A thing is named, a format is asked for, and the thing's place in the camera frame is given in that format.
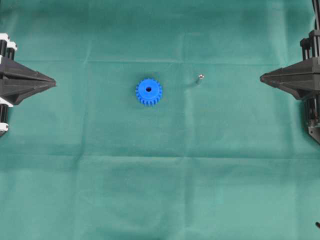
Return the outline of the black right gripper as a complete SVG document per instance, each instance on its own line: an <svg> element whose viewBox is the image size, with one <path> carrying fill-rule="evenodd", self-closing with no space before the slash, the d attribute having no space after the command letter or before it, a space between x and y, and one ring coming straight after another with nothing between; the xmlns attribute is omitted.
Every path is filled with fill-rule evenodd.
<svg viewBox="0 0 320 240"><path fill-rule="evenodd" d="M305 120L309 136L320 143L320 81L280 81L270 79L274 77L298 76L320 73L320 60L310 59L320 56L320 32L313 30L308 38L300 41L302 59L298 63L267 72L260 77L260 81L273 88L280 89L297 100L304 100Z"/></svg>

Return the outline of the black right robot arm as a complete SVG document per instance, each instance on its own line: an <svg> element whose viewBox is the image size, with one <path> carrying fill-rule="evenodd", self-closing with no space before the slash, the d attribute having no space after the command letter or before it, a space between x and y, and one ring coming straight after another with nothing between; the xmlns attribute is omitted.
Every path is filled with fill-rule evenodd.
<svg viewBox="0 0 320 240"><path fill-rule="evenodd" d="M280 89L304 105L307 132L320 142L320 2L312 1L314 29L300 41L302 61L265 73L260 81Z"/></svg>

